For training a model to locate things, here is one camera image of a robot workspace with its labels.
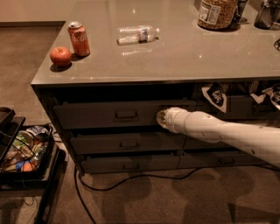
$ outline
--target floor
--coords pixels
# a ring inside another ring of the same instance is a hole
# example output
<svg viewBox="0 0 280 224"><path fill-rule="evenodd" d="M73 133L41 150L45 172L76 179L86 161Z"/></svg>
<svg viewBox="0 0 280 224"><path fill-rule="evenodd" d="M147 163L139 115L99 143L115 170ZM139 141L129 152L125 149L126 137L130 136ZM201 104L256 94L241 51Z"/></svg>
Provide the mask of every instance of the floor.
<svg viewBox="0 0 280 224"><path fill-rule="evenodd" d="M59 27L0 28L0 106L26 117L26 125L48 123L30 83ZM75 188L74 163L66 155L48 223L94 223ZM110 173L77 180L80 196L96 223L229 224L280 223L280 171L256 166L200 170ZM0 224L33 223L40 191L0 192Z"/></svg>

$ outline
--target countertop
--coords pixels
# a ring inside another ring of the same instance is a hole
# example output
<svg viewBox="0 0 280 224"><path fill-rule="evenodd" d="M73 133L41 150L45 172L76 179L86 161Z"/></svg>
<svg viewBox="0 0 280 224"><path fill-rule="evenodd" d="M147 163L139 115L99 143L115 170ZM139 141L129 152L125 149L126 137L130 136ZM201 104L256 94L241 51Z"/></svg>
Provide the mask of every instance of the countertop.
<svg viewBox="0 0 280 224"><path fill-rule="evenodd" d="M126 83L147 81L209 81L227 79L274 79L280 77L280 39L276 30L254 27L258 3L248 2L246 24L225 31L197 26L200 1L108 0L78 2L52 45L73 53L67 27L80 21L87 30L91 53L73 55L72 65L57 69L45 56L32 85L71 83ZM152 25L160 29L159 40L122 45L116 29Z"/></svg>

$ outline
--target jar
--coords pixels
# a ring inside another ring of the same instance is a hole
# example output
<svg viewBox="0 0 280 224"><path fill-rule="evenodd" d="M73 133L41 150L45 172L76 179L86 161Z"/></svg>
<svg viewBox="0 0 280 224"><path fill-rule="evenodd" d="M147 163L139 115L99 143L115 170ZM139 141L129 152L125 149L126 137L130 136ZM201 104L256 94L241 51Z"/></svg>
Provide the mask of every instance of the jar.
<svg viewBox="0 0 280 224"><path fill-rule="evenodd" d="M208 30L222 30L230 26L237 0L201 0L198 25Z"/></svg>

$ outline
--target soda can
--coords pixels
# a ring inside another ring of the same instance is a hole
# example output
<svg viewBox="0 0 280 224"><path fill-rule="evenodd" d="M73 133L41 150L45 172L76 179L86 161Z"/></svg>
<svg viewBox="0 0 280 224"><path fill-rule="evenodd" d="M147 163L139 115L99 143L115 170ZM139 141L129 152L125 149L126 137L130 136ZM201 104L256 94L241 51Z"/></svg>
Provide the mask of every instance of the soda can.
<svg viewBox="0 0 280 224"><path fill-rule="evenodd" d="M68 32L76 55L88 56L90 51L85 27L80 22L73 21L68 25Z"/></svg>

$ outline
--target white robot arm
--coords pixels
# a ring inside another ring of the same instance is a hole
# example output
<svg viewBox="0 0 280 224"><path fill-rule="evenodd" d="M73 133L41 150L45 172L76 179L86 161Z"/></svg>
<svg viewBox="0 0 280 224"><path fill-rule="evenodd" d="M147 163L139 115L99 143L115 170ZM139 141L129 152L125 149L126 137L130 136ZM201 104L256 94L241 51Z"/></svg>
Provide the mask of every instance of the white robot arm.
<svg viewBox="0 0 280 224"><path fill-rule="evenodd" d="M168 108L157 113L157 122L173 133L209 143L223 142L280 167L280 129L224 122L204 112Z"/></svg>

